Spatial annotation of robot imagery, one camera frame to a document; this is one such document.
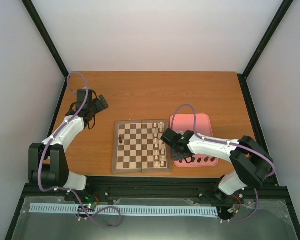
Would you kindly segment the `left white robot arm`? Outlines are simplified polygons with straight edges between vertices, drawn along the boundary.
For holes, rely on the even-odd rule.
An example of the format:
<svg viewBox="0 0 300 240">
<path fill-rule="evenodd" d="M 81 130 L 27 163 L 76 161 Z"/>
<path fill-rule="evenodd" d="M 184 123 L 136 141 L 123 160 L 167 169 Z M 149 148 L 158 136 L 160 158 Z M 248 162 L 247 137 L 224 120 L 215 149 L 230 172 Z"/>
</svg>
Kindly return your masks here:
<svg viewBox="0 0 300 240">
<path fill-rule="evenodd" d="M 45 140 L 33 143 L 28 150 L 28 179 L 45 190 L 76 190 L 82 201 L 93 198 L 94 188 L 87 177 L 69 170 L 66 151 L 76 136 L 85 128 L 91 130 L 96 114 L 109 107 L 103 95 L 82 88 L 76 93 L 76 102 L 70 105 L 62 124 Z"/>
</svg>

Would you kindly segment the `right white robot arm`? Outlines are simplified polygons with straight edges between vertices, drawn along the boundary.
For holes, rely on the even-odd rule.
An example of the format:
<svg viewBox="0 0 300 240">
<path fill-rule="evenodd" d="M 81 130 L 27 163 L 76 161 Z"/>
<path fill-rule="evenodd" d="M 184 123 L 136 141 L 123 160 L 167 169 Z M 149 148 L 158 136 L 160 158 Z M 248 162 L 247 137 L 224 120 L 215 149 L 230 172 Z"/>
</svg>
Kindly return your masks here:
<svg viewBox="0 0 300 240">
<path fill-rule="evenodd" d="M 170 147 L 176 161 L 207 155 L 231 163 L 234 171 L 222 176 L 217 185 L 223 195 L 233 195 L 246 187 L 259 189 L 276 172 L 271 157 L 249 136 L 228 140 L 189 130 L 180 134 L 168 128 L 160 139 Z"/>
</svg>

